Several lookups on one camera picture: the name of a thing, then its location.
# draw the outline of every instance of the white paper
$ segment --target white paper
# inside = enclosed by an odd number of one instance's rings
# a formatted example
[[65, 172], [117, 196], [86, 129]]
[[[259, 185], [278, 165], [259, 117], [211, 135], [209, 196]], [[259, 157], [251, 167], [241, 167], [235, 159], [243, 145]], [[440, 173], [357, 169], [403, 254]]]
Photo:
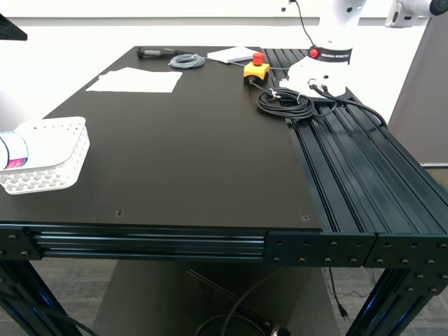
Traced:
[[173, 92], [181, 72], [152, 72], [133, 68], [110, 71], [86, 91], [100, 92]]
[[207, 54], [207, 57], [212, 60], [224, 63], [231, 63], [231, 62], [252, 60], [253, 54], [255, 53], [256, 51], [250, 50], [246, 47], [235, 47], [230, 49], [224, 49], [221, 51], [209, 52]]

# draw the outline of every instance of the red button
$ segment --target red button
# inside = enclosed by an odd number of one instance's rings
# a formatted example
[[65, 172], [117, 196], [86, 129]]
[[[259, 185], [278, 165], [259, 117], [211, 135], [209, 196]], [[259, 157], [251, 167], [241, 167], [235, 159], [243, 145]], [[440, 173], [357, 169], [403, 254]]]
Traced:
[[264, 60], [265, 56], [262, 52], [256, 52], [255, 54], [253, 54], [253, 65], [260, 66], [261, 64], [263, 64]]
[[311, 49], [309, 51], [309, 56], [311, 58], [317, 58], [317, 57], [319, 57], [319, 51], [317, 49]]

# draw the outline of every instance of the table leg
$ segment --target table leg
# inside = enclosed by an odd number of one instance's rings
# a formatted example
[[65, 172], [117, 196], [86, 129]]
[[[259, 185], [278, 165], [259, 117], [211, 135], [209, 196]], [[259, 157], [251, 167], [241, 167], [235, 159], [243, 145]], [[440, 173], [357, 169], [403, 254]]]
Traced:
[[[0, 261], [0, 291], [65, 314], [29, 261]], [[0, 299], [0, 306], [28, 335], [82, 336], [74, 325], [37, 309], [6, 299]]]
[[399, 335], [442, 291], [439, 278], [435, 272], [431, 276], [409, 269], [385, 269], [346, 336]]

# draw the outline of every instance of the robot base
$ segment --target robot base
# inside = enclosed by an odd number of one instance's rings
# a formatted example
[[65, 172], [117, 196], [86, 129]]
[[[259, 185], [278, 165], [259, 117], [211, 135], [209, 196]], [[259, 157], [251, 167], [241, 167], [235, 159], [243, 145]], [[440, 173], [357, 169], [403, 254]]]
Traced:
[[332, 96], [342, 98], [347, 92], [345, 78], [348, 72], [347, 62], [320, 62], [306, 56], [291, 66], [288, 71], [289, 79], [282, 81], [281, 86], [311, 98], [326, 99], [309, 87], [311, 82], [320, 88], [326, 85]]

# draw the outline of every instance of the black table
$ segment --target black table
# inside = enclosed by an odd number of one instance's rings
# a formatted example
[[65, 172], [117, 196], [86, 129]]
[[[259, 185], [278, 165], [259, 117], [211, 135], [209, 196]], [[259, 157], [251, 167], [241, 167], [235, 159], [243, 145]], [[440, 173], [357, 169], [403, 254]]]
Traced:
[[[273, 67], [304, 55], [263, 52]], [[171, 71], [133, 48], [101, 74], [123, 67]], [[370, 114], [285, 122], [239, 66], [179, 71], [163, 94], [86, 92], [95, 78], [48, 116], [85, 117], [91, 147], [67, 190], [0, 192], [2, 291], [63, 312], [28, 261], [44, 257], [381, 267], [348, 335], [398, 335], [446, 287], [448, 194]], [[30, 335], [80, 335], [0, 305]]]

